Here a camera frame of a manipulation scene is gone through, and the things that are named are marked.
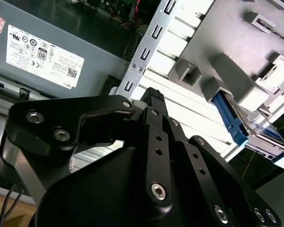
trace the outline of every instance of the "motherboard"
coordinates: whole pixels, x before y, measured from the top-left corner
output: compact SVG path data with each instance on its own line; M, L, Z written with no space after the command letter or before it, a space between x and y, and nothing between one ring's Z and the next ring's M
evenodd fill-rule
M109 17L121 26L149 24L159 0L79 0L84 6Z

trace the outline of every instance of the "red wire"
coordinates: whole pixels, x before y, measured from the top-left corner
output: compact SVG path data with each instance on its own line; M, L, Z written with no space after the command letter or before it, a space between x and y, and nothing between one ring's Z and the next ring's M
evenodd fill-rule
M136 4L136 7L135 7L135 9L136 9L136 13L138 13L139 12L139 8L138 8L138 5L140 4L140 0L137 0L137 4Z

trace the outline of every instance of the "screw hole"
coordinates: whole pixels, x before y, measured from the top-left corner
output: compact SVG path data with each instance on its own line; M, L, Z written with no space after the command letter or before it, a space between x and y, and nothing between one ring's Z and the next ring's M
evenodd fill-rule
M160 136L156 136L156 139L162 141L162 138Z
M160 149L156 149L156 153L157 153L158 155L162 155L162 154L163 154Z
M156 116L159 115L159 113L158 113L156 110L152 110L151 112L152 112L154 115L156 115Z
M206 174L206 172L203 170L203 169L199 169L199 171L200 171L200 173L202 173L203 175L205 175Z

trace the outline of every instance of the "metal panel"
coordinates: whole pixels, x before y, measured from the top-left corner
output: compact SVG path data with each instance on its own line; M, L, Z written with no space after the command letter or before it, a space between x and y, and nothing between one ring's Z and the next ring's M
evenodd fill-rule
M203 96L201 85L210 77L219 78L211 61L216 55L230 56L249 76L259 74L272 52L284 55L284 41L274 35L259 32L244 22L248 12L254 11L276 24L284 35L284 11L277 10L264 0L255 3L241 0L216 0L180 58L199 67L203 78L199 84L185 88ZM169 79L178 83L175 70Z
M134 89L138 86L144 71L148 68L152 56L156 53L164 33L168 30L170 22L174 19L181 1L182 0L161 0L151 23L130 62L130 67L117 90L117 95L122 95L127 98L131 97ZM160 29L161 31L160 34L154 38L153 34L157 29Z

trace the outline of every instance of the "power supply unit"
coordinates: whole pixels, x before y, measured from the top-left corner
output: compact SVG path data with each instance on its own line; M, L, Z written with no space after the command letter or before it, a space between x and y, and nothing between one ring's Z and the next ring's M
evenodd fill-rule
M97 96L110 76L121 83L118 93L130 97L177 6L0 0L0 93L21 100Z

